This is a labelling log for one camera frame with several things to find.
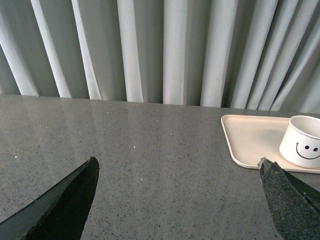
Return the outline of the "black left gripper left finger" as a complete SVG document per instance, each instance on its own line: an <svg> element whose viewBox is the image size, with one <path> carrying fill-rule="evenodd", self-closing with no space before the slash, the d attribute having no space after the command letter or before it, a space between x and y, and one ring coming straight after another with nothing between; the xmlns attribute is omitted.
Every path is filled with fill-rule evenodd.
<svg viewBox="0 0 320 240"><path fill-rule="evenodd" d="M32 203L0 224L2 240L79 240L99 179L91 157Z"/></svg>

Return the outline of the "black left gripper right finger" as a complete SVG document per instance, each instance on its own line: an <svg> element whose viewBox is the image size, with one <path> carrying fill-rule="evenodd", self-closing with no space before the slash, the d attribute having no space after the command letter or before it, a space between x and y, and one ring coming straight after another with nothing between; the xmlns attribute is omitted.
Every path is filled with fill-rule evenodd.
<svg viewBox="0 0 320 240"><path fill-rule="evenodd" d="M285 240L320 238L320 192L262 157L260 180L277 232Z"/></svg>

